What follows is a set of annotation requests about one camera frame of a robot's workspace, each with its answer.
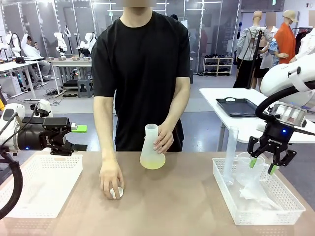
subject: white plastic basket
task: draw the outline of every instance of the white plastic basket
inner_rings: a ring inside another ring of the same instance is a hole
[[[213,175],[218,183],[225,203],[231,213],[235,225],[294,225],[306,210],[292,192],[275,175],[267,173],[268,167],[263,169],[260,183],[266,193],[279,204],[283,210],[239,209],[228,186],[223,180],[225,158],[213,159]],[[232,172],[235,172],[235,161]]]
[[[22,168],[23,190],[11,218],[56,218],[82,172],[82,155],[36,155]],[[13,178],[0,190],[0,208],[11,197]]]

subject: shoe rack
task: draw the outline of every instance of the shoe rack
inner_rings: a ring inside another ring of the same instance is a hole
[[[203,75],[231,75],[232,65],[233,57],[203,58]]]

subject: black hair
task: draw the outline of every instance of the black hair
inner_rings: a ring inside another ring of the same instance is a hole
[[[173,15],[171,15],[171,17],[178,21],[178,16],[177,15],[173,14]]]

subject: black tray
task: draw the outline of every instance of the black tray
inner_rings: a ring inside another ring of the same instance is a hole
[[[256,117],[255,110],[257,106],[246,98],[227,97],[224,99],[217,99],[217,101],[225,113],[230,117]]]

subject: finger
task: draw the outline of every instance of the finger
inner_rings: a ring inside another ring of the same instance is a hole
[[[153,142],[154,145],[158,144],[164,137],[166,136],[166,132],[161,131],[160,134],[158,135],[157,139]]]
[[[103,180],[103,179],[100,180],[100,186],[99,186],[99,188],[100,188],[102,191],[104,191],[104,180]]]
[[[104,194],[108,199],[113,199],[113,196],[110,194],[109,191],[109,182],[104,181]]]
[[[117,179],[114,179],[112,181],[112,185],[113,185],[113,190],[115,192],[115,197],[116,199],[120,199],[120,193],[119,193],[119,190],[118,190],[118,183],[117,183]]]
[[[169,150],[169,148],[172,146],[173,142],[174,142],[173,139],[169,139],[167,143],[162,148],[160,148],[160,150],[158,150],[158,154],[161,153],[165,154],[167,150]]]
[[[153,149],[158,150],[159,148],[164,146],[170,138],[171,138],[170,134],[166,135]]]
[[[124,189],[125,188],[125,181],[124,181],[124,176],[123,176],[123,173],[121,170],[119,170],[119,172],[118,172],[118,180],[120,182],[120,187]]]

